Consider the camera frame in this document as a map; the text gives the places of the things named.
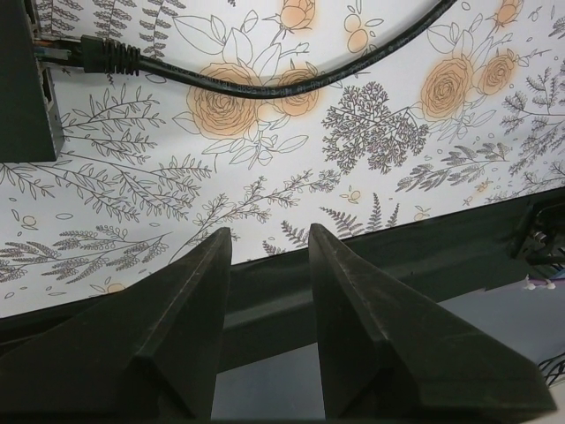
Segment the black network switch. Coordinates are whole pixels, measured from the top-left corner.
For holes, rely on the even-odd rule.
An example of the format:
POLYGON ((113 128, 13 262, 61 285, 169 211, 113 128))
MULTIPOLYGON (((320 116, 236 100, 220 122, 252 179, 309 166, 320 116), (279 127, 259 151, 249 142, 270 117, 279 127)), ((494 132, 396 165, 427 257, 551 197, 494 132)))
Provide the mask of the black network switch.
POLYGON ((1 2, 1 162, 54 162, 64 135, 33 1, 1 2))

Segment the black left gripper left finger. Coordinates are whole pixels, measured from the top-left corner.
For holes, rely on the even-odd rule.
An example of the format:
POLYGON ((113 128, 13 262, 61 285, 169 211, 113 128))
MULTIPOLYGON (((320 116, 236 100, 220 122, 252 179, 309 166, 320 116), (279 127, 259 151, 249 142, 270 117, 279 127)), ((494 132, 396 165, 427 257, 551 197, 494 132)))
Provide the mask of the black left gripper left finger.
POLYGON ((1 358, 1 419, 153 419, 212 412, 230 231, 1 358))

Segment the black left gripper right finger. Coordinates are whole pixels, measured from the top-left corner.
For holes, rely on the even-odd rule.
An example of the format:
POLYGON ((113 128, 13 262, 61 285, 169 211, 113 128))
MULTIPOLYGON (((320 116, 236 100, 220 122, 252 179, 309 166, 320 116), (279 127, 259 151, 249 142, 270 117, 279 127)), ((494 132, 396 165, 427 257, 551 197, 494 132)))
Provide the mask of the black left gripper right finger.
POLYGON ((536 420, 537 366, 365 261, 320 224, 308 256, 330 420, 536 420))

